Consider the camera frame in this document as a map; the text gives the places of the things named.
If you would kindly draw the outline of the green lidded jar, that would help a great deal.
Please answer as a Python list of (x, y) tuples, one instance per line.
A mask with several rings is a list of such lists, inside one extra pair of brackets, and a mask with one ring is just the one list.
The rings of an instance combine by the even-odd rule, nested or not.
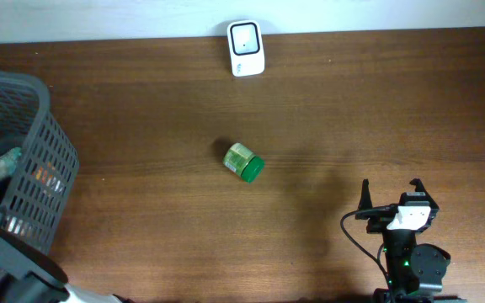
[(264, 160), (241, 143), (233, 144), (222, 160), (225, 167), (246, 183), (252, 183), (263, 171)]

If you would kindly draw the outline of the teal wet wipes pack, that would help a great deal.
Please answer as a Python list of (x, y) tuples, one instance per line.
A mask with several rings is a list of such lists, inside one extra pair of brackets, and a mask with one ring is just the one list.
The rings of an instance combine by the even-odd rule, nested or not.
[(15, 147), (0, 156), (0, 180), (10, 178), (19, 165), (21, 147)]

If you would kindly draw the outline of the small orange carton box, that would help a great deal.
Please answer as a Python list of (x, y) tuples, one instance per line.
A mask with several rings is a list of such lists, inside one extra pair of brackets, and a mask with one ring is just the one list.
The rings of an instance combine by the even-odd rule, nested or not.
[(65, 184), (58, 177), (56, 168), (50, 162), (45, 166), (35, 165), (31, 175), (54, 193), (61, 194), (64, 191)]

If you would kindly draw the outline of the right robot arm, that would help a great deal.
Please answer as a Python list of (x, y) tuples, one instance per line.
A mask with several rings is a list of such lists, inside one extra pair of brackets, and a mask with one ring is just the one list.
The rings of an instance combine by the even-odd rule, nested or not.
[(440, 207), (425, 189), (422, 181), (413, 179), (412, 192), (400, 195), (399, 202), (374, 206), (369, 181), (361, 186), (355, 218), (367, 222), (366, 232), (382, 235), (382, 247), (375, 256), (383, 265), (386, 288), (374, 291), (371, 301), (391, 302), (463, 302), (454, 295), (441, 296), (443, 278), (451, 256), (433, 244), (418, 244), (416, 236), (431, 227)]

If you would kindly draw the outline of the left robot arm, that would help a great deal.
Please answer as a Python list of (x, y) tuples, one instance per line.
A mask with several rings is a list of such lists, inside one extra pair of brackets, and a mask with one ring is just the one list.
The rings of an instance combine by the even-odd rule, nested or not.
[(0, 228), (0, 302), (123, 303), (69, 284), (55, 262)]

